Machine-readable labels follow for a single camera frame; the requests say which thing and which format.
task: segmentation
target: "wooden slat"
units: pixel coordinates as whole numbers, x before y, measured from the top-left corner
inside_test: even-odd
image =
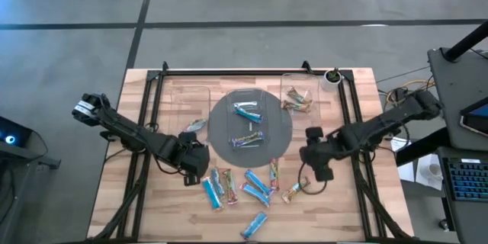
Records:
[[[120,114],[136,121],[142,100],[146,69],[132,69],[127,72],[118,110]],[[354,69],[363,119],[370,119],[381,113],[380,100],[371,69]],[[262,88],[273,95],[280,96],[280,77],[277,76],[179,76],[166,77],[159,109],[159,130],[174,133],[177,114],[200,117],[208,111],[189,108],[175,111],[171,107],[172,87],[205,86],[210,90],[210,108],[227,92],[238,88]],[[354,120],[350,94],[349,111]],[[149,101],[148,117],[152,107]],[[321,122],[324,132],[329,132],[343,125],[342,111],[338,92],[319,90]],[[297,180],[301,165],[298,149],[305,144],[303,131],[294,131],[287,152],[280,158],[280,186],[289,188]],[[109,147],[108,155],[120,149],[120,144]],[[382,203],[398,224],[409,234],[413,234],[403,190],[397,173],[395,160],[391,152],[376,151],[374,171]],[[236,184],[245,181],[246,169],[235,167],[222,160],[210,148],[210,164],[219,169],[232,169]],[[120,206],[125,188],[129,153],[115,156],[104,167],[100,188],[95,202],[88,236],[100,232]],[[273,195],[271,206],[265,209],[256,199],[238,191],[239,202],[225,210],[214,213],[209,202],[198,186],[185,187],[180,175],[161,173],[154,162],[149,170],[149,180],[141,222],[141,241],[242,241],[239,233],[243,231],[254,216],[263,210],[268,221],[252,237],[255,241],[359,241],[363,240],[361,218],[350,161],[330,163],[335,179],[328,183],[326,191],[320,195],[297,195],[291,204],[286,205],[280,195]],[[268,178],[268,167],[253,169],[263,180]],[[313,178],[313,171],[306,167],[304,174]],[[321,183],[314,182],[311,189],[317,189]],[[132,211],[129,225],[132,224]],[[371,226],[376,232],[374,215],[369,205]]]

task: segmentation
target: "clear tray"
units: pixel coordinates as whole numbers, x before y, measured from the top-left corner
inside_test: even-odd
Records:
[[[298,103],[287,95],[290,88],[295,88],[298,94],[312,100],[308,112],[288,109],[291,116],[294,130],[305,130],[308,127],[318,127],[322,124],[319,104],[320,78],[314,75],[287,73],[281,76],[280,101],[283,106],[284,100]]]
[[[207,119],[203,127],[195,131],[198,141],[206,141],[210,117],[210,89],[200,86],[176,87],[171,89],[170,96],[169,133],[178,136],[193,121]]]
[[[269,141],[268,136],[268,113],[266,108],[265,91],[260,88],[249,88],[229,91],[226,95],[227,101],[227,139],[234,150],[255,148],[266,146]],[[234,104],[243,102],[255,102],[255,104],[243,104],[241,107],[254,114],[262,115],[261,123],[256,123],[250,119],[236,114]],[[263,140],[258,140],[249,145],[234,146],[233,139],[250,136],[261,131],[264,135]]]

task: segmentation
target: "gray circular mat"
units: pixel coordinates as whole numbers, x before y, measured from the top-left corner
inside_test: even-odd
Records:
[[[280,100],[265,92],[267,143],[264,146],[234,149],[227,133],[227,96],[221,98],[210,112],[208,139],[215,152],[228,163],[242,168],[257,168],[267,165],[273,158],[281,157],[288,148],[293,130],[290,114],[280,108]]]

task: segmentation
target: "desk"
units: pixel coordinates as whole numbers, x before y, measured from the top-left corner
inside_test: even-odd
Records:
[[[365,120],[381,113],[380,100],[372,69],[353,69]],[[146,69],[127,71],[121,92],[118,111],[137,121],[143,96]],[[210,104],[213,107],[226,92],[238,88],[262,88],[279,98],[279,76],[166,76],[159,107],[158,123],[160,130],[167,128],[168,117],[175,115],[169,109],[169,90],[172,86],[207,86],[210,89]],[[320,107],[324,133],[343,125],[339,95],[334,92],[320,92]],[[352,103],[348,104],[353,114]],[[287,152],[280,158],[280,186],[287,189],[297,181],[301,161],[298,149],[305,144],[303,131],[294,131]],[[111,144],[108,156],[121,148],[119,143]],[[91,217],[88,236],[99,233],[112,218],[124,196],[130,153],[115,156],[105,164],[98,188],[95,208]],[[224,162],[210,148],[210,166],[219,169],[232,169],[236,185],[242,184],[244,171]],[[397,173],[397,165],[391,152],[379,149],[373,163],[376,173],[380,199],[391,216],[405,232],[413,235],[405,197]],[[285,204],[279,195],[273,195],[271,206],[265,209],[255,198],[238,190],[239,202],[228,206],[221,212],[210,209],[206,194],[201,185],[185,187],[180,175],[166,175],[151,163],[143,217],[140,228],[140,241],[159,242],[237,242],[242,241],[239,232],[243,231],[254,216],[263,210],[268,221],[253,236],[255,241],[339,241],[363,240],[358,199],[352,174],[351,161],[331,161],[335,180],[328,183],[326,191],[320,195],[297,195],[290,204]],[[268,179],[268,167],[253,169],[256,174]],[[306,175],[313,178],[307,167]],[[322,184],[314,182],[310,189]],[[368,210],[371,226],[374,214]],[[132,224],[131,213],[128,225]]]

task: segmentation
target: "concrete floor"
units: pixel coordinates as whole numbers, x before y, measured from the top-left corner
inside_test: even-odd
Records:
[[[143,0],[0,0],[0,24],[136,23]],[[147,22],[410,20],[488,17],[486,0],[151,0]],[[476,25],[144,30],[136,68],[372,67],[377,80],[427,66],[426,51],[449,47]],[[106,142],[71,117],[84,92],[114,104],[134,37],[126,30],[0,30],[0,115],[42,134],[59,170],[40,170],[15,233],[17,243],[85,238]],[[488,49],[488,43],[479,45]],[[424,69],[384,81],[389,90]],[[413,138],[441,120],[408,125]],[[437,228],[440,199],[404,185],[416,235],[456,242]]]

